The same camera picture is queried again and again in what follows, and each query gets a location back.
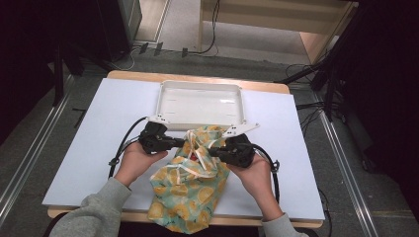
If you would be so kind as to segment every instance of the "white tray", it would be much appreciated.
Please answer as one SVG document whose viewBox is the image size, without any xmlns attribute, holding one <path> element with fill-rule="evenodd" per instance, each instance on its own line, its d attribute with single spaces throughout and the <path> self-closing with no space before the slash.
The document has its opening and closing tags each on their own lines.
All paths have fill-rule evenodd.
<svg viewBox="0 0 419 237">
<path fill-rule="evenodd" d="M 232 84 L 164 81 L 157 115 L 170 121 L 170 130 L 188 130 L 203 125 L 228 128 L 245 123 L 241 88 Z"/>
</svg>

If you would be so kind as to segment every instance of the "yellow fabric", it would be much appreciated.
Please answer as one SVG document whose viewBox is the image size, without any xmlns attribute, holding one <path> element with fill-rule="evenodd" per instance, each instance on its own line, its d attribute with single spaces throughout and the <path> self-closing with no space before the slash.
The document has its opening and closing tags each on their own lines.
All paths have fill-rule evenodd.
<svg viewBox="0 0 419 237">
<path fill-rule="evenodd" d="M 209 227 L 229 170 L 208 148 L 224 145 L 223 132 L 213 125 L 187 131 L 183 148 L 150 178 L 155 192 L 150 220 L 186 234 Z"/>
</svg>

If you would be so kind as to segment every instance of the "gray sleeve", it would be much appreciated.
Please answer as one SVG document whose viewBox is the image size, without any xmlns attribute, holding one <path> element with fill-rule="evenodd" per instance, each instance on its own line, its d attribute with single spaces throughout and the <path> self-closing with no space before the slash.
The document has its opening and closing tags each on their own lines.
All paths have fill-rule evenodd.
<svg viewBox="0 0 419 237">
<path fill-rule="evenodd" d="M 83 199 L 80 208 L 64 215 L 50 236 L 118 236 L 123 205 L 131 191 L 109 179 L 95 195 Z"/>
<path fill-rule="evenodd" d="M 278 219 L 262 222 L 262 225 L 266 237 L 307 237 L 295 231 L 286 213 Z"/>
</svg>

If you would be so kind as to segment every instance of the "power cord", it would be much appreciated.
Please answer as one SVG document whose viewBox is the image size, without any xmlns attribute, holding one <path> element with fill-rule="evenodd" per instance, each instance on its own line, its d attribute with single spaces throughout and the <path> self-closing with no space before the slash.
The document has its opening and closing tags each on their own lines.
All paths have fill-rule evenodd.
<svg viewBox="0 0 419 237">
<path fill-rule="evenodd" d="M 271 157 L 268 155 L 268 153 L 259 145 L 252 144 L 253 148 L 258 150 L 260 155 L 267 159 L 269 161 L 269 164 L 271 165 L 271 172 L 272 172 L 272 178 L 274 179 L 274 187 L 275 187 L 275 199 L 277 200 L 277 203 L 280 203 L 280 185 L 278 182 L 278 170 L 280 169 L 280 162 L 277 160 L 276 162 L 273 162 Z"/>
<path fill-rule="evenodd" d="M 318 59 L 318 62 L 316 64 L 291 64 L 286 68 L 286 75 L 287 78 L 283 79 L 283 80 L 274 80 L 272 81 L 273 83 L 283 83 L 283 84 L 290 84 L 291 82 L 295 82 L 295 83 L 304 83 L 304 82 L 298 82 L 297 80 L 301 79 L 301 78 L 305 78 L 306 80 L 309 81 L 309 83 L 311 83 L 311 79 L 308 78 L 307 76 L 311 73 L 318 73 L 318 72 L 323 72 L 324 71 L 319 71 L 319 69 L 321 68 L 321 66 L 323 65 L 324 61 L 325 61 L 325 57 L 327 56 L 327 54 L 329 54 L 330 51 L 328 51 L 326 49 L 325 53 L 323 53 L 323 55 L 321 55 Z M 288 70 L 293 67 L 293 66 L 302 66 L 301 67 L 301 71 L 297 72 L 296 74 L 294 74 L 293 76 L 290 76 L 288 74 Z"/>
<path fill-rule="evenodd" d="M 329 220 L 329 233 L 328 233 L 328 237 L 332 236 L 332 230 L 333 230 L 333 225 L 332 225 L 332 216 L 330 215 L 330 210 L 329 210 L 329 199 L 327 198 L 326 194 L 319 188 L 317 188 L 318 191 L 321 193 L 321 195 L 324 197 L 324 200 L 322 200 L 321 202 L 325 205 L 324 208 L 324 213 L 326 214 L 326 217 Z"/>
<path fill-rule="evenodd" d="M 219 13 L 219 1 L 220 0 L 216 1 L 215 6 L 214 6 L 213 11 L 212 11 L 212 42 L 211 42 L 209 48 L 207 48 L 204 51 L 190 51 L 188 53 L 203 54 L 203 53 L 206 53 L 206 52 L 210 51 L 212 49 L 212 47 L 214 46 L 214 44 L 215 44 L 215 24 L 216 24 L 216 19 L 218 18 L 218 13 Z"/>
<path fill-rule="evenodd" d="M 131 52 L 130 52 L 130 54 L 129 54 L 129 57 L 130 57 L 130 59 L 131 59 L 131 61 L 132 61 L 132 64 L 131 64 L 131 66 L 129 67 L 129 68 L 120 68 L 119 66 L 117 66 L 115 63 L 113 63 L 113 62 L 109 62 L 109 64 L 111 64 L 111 65 L 113 65 L 114 67 L 116 67 L 118 70 L 120 70 L 120 71 L 130 71 L 134 66 L 135 66 L 135 60 L 133 59 L 133 57 L 132 57 L 132 54 L 135 52 L 135 51 L 137 51 L 137 50 L 139 50 L 139 49 L 141 49 L 141 47 L 134 47 L 132 50 L 131 50 Z"/>
<path fill-rule="evenodd" d="M 109 171 L 109 177 L 111 178 L 114 175 L 115 167 L 120 163 L 120 156 L 123 154 L 124 150 L 133 142 L 136 142 L 136 138 L 131 139 L 129 142 L 126 142 L 126 139 L 128 138 L 129 134 L 133 131 L 133 129 L 143 120 L 147 119 L 147 117 L 140 118 L 137 120 L 128 130 L 126 135 L 123 138 L 123 141 L 120 144 L 120 147 L 118 148 L 117 154 L 115 157 L 109 162 L 109 165 L 111 166 L 111 170 Z"/>
<path fill-rule="evenodd" d="M 213 54 L 213 55 L 203 55 L 203 54 L 201 54 L 201 53 L 194 53 L 194 52 L 188 52 L 188 54 L 191 54 L 191 55 L 196 55 L 196 56 L 202 56 L 202 57 L 214 57 L 214 56 L 217 56 L 218 55 L 218 53 L 219 53 L 219 50 L 218 50 L 218 46 L 216 45 L 216 43 L 214 44 L 214 46 L 215 46 L 215 48 L 216 48 L 216 53 L 215 54 Z M 157 50 L 156 48 L 154 48 L 154 47 L 148 47 L 147 49 L 153 49 L 153 50 Z M 183 52 L 182 51 L 177 51 L 177 50 L 170 50 L 170 49 L 158 49 L 160 52 L 163 52 L 163 53 L 180 53 L 180 54 L 182 54 Z"/>
<path fill-rule="evenodd" d="M 300 123 L 301 125 L 301 130 L 303 131 L 303 136 L 305 137 L 308 127 L 309 125 L 318 119 L 318 117 L 321 115 L 321 113 L 323 113 L 324 111 L 324 107 L 325 107 L 325 103 L 324 102 L 316 102 L 316 103 L 310 103 L 310 104 L 302 104 L 302 105 L 296 105 L 296 109 L 299 110 L 304 110 L 304 109 L 309 109 L 309 108 L 315 108 L 314 112 L 308 114 L 305 119 Z M 344 119 L 344 117 L 342 115 L 340 115 L 339 112 L 339 107 L 340 104 L 339 103 L 332 103 L 332 112 L 335 113 L 335 117 L 338 119 Z"/>
</svg>

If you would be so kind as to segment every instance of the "black controller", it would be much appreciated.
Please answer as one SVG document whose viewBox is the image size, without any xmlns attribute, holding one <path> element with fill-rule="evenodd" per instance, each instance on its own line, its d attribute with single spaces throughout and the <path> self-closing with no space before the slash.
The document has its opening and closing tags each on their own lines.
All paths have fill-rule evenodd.
<svg viewBox="0 0 419 237">
<path fill-rule="evenodd" d="M 170 150 L 173 147 L 183 147 L 185 140 L 166 136 L 167 127 L 164 124 L 149 121 L 139 135 L 138 141 L 148 154 L 152 152 Z M 225 146 L 213 147 L 209 155 L 219 157 L 222 162 L 230 165 L 247 168 L 253 162 L 255 150 L 245 134 L 229 137 Z"/>
<path fill-rule="evenodd" d="M 185 140 L 166 136 L 167 127 L 164 124 L 149 121 L 138 137 L 139 143 L 147 154 L 151 152 L 170 150 L 173 147 L 183 147 Z"/>
<path fill-rule="evenodd" d="M 225 140 L 225 146 L 210 148 L 209 155 L 219 157 L 222 162 L 227 164 L 247 168 L 253 162 L 255 150 L 247 136 L 241 134 L 228 137 Z"/>
</svg>

